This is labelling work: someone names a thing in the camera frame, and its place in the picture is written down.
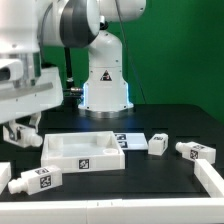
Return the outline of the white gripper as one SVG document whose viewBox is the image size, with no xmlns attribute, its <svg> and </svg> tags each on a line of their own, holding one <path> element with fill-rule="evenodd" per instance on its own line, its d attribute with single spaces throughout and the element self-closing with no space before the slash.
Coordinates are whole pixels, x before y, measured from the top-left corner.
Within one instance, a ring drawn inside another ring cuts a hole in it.
<svg viewBox="0 0 224 224">
<path fill-rule="evenodd" d="M 56 67 L 43 69 L 35 86 L 18 89 L 0 87 L 0 124 L 4 123 L 4 140 L 18 141 L 18 124 L 14 119 L 29 115 L 29 125 L 38 132 L 41 111 L 59 106 L 62 100 L 62 85 Z"/>
</svg>

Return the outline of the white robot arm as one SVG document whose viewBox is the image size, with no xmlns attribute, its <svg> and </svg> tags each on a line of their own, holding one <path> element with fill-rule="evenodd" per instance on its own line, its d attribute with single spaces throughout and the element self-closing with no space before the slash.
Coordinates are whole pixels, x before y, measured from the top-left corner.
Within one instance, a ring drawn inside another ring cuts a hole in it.
<svg viewBox="0 0 224 224">
<path fill-rule="evenodd" d="M 139 18 L 146 0 L 0 0 L 0 124 L 4 139 L 39 146 L 41 112 L 62 103 L 59 70 L 44 63 L 44 46 L 87 48 L 84 114 L 102 118 L 130 111 L 122 76 L 122 45 L 110 22 Z"/>
</svg>

